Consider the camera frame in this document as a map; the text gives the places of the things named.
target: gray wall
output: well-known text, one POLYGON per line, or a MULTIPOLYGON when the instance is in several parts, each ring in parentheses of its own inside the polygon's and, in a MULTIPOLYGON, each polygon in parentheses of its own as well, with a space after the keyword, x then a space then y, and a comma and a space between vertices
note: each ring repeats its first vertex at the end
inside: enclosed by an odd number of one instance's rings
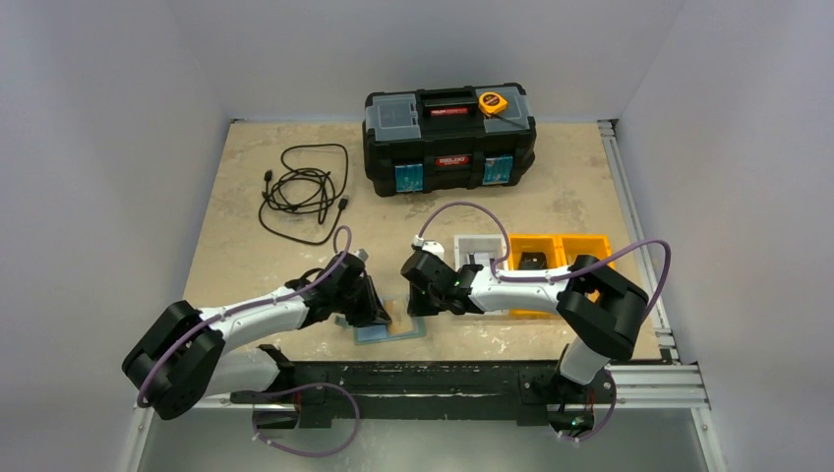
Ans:
POLYGON ((113 470, 227 127, 162 0, 0 3, 0 462, 113 470))
POLYGON ((226 112, 357 119, 372 91, 520 82, 540 118, 620 116, 683 0, 169 0, 226 112))
POLYGON ((733 470, 834 463, 834 4, 686 2, 617 128, 733 470))

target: wooden table surface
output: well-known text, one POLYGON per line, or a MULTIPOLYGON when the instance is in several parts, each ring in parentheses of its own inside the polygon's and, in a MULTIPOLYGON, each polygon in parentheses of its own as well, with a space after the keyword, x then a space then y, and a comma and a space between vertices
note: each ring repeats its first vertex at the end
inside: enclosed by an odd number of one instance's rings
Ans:
MULTIPOLYGON (((333 254, 327 243, 304 246, 267 233, 258 222, 264 172, 275 177, 284 169, 281 152, 290 146, 340 143, 350 154, 346 194, 350 205, 342 224, 353 231, 353 249, 370 254, 368 272, 383 297, 408 291, 399 275, 412 250, 411 240, 437 207, 466 200, 491 209, 510 233, 602 233, 612 248, 628 244, 626 224, 612 181, 608 159, 596 124, 538 124, 536 162, 515 187, 446 190, 431 194, 380 198, 365 177, 359 123, 255 124, 235 123, 226 146, 203 223, 185 290, 195 307, 227 305, 264 295, 305 270, 323 266, 333 254)), ((340 184, 344 175, 341 151, 303 150, 287 156, 291 165, 321 167, 340 184)), ((292 195, 309 195, 306 184, 293 184, 292 195)), ((267 222, 282 232, 304 239, 321 239, 335 215, 324 226, 314 215, 290 216, 270 212, 267 222)), ((474 208, 443 212, 426 237, 446 248, 454 264, 455 234, 496 234, 498 228, 474 208)), ((617 262, 618 270, 638 281, 634 258, 617 262)), ((298 331, 269 336, 254 345, 279 345, 292 360, 511 360, 556 359, 575 338, 561 319, 508 320, 442 313, 428 317, 427 335, 377 344, 355 345, 352 329, 330 320, 298 331)), ((635 359, 657 359, 660 353, 650 321, 640 332, 635 359)))

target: yellow bin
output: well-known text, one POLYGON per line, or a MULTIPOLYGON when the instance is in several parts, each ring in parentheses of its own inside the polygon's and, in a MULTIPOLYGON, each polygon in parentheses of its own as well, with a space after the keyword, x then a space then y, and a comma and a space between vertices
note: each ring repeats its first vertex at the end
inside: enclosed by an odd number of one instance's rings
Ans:
MULTIPOLYGON (((547 268, 557 268, 573 264, 582 254, 605 259, 611 255, 611 244, 604 234, 510 234, 507 261, 510 270, 517 270, 522 253, 544 253, 547 268)), ((510 310, 509 315, 528 320, 557 316, 531 310, 510 310)))

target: small black object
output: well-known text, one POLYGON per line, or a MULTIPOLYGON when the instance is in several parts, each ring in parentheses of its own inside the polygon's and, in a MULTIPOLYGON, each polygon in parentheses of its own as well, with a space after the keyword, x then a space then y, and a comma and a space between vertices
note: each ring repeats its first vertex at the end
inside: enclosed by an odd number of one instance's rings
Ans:
POLYGON ((381 197, 513 186, 535 160, 536 121, 515 83, 371 93, 362 136, 365 175, 381 197), (507 101, 498 119, 478 109, 486 91, 507 101))
POLYGON ((544 270, 545 268, 548 268, 545 253, 521 253, 518 270, 544 270))
POLYGON ((349 167, 347 148, 338 143, 293 146, 288 147, 284 150, 284 152, 281 153, 280 160, 284 168, 287 169, 287 172, 278 177, 277 182, 275 182, 272 185, 270 185, 270 183, 272 182, 272 171, 268 170, 264 174, 264 181, 266 182, 266 185, 264 191, 261 192, 261 197, 264 199, 264 201, 261 202, 261 207, 258 209, 258 221, 261 223, 261 226, 266 231, 274 234, 275 236, 280 236, 290 241, 306 244, 308 246, 321 246, 330 239, 330 236, 332 236, 333 231, 335 231, 336 225, 338 224, 339 218, 341 217, 341 213, 347 207, 348 198, 347 196, 343 196, 344 189, 347 186, 347 171, 349 167), (333 180, 330 177, 330 172, 325 172, 324 170, 319 169, 317 167, 295 168, 289 166, 286 163, 285 157, 288 152, 291 152, 296 149, 306 148, 340 148, 342 150, 342 152, 344 153, 344 180, 341 184, 341 190, 339 190, 338 192, 336 191, 335 184, 333 184, 333 180), (283 190, 288 184, 292 182, 310 182, 316 184, 318 186, 318 190, 313 195, 300 202, 290 202, 284 195, 283 190), (322 225, 325 224, 325 220, 327 220, 328 218, 328 211, 333 206, 333 204, 336 203, 337 200, 338 206, 336 217, 333 220, 333 225, 330 228, 328 235, 325 236, 325 238, 321 241, 309 241, 295 236, 290 236, 288 234, 273 229, 264 221, 264 211, 267 208, 269 208, 275 211, 282 211, 284 213, 289 214, 315 213, 318 223, 322 225))

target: black cable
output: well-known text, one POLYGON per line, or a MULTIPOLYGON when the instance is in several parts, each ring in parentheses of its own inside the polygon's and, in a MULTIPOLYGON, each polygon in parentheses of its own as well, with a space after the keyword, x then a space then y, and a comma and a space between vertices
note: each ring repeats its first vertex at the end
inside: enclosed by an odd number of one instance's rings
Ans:
POLYGON ((284 152, 281 153, 281 164, 284 166, 284 168, 287 169, 287 172, 281 175, 278 178, 278 180, 271 186, 269 185, 269 183, 272 181, 272 171, 268 170, 264 174, 264 181, 266 183, 265 189, 261 193, 262 197, 264 198, 264 201, 261 202, 261 207, 258 209, 258 221, 261 223, 261 226, 266 231, 274 234, 275 236, 280 236, 290 241, 295 241, 296 243, 301 244, 307 244, 309 246, 321 246, 330 239, 330 236, 333 235, 333 231, 335 231, 336 225, 338 225, 341 213, 347 207, 348 198, 347 196, 342 196, 342 194, 344 194, 344 189, 347 186, 347 171, 349 167, 347 148, 337 143, 326 143, 321 145, 299 145, 288 147, 284 150, 284 152), (338 193, 336 192, 333 180, 330 178, 329 172, 325 172, 324 170, 317 167, 293 168, 287 165, 286 160, 284 160, 284 157, 287 155, 287 153, 295 149, 331 147, 340 148, 342 152, 344 152, 344 180, 341 184, 341 190, 339 190, 338 193), (284 186, 286 186, 290 182, 311 182, 313 184, 318 185, 318 190, 313 195, 311 195, 307 199, 302 200, 301 202, 290 202, 289 200, 287 200, 286 196, 283 193, 284 186), (321 241, 307 241, 304 239, 296 238, 294 236, 290 236, 288 234, 276 231, 270 228, 264 222, 264 209, 268 207, 275 211, 282 211, 288 214, 315 213, 317 216, 318 223, 325 224, 325 220, 328 218, 328 211, 330 210, 330 207, 332 207, 333 204, 336 202, 336 200, 338 200, 336 218, 333 220, 333 226, 330 228, 328 235, 325 236, 325 239, 321 241))

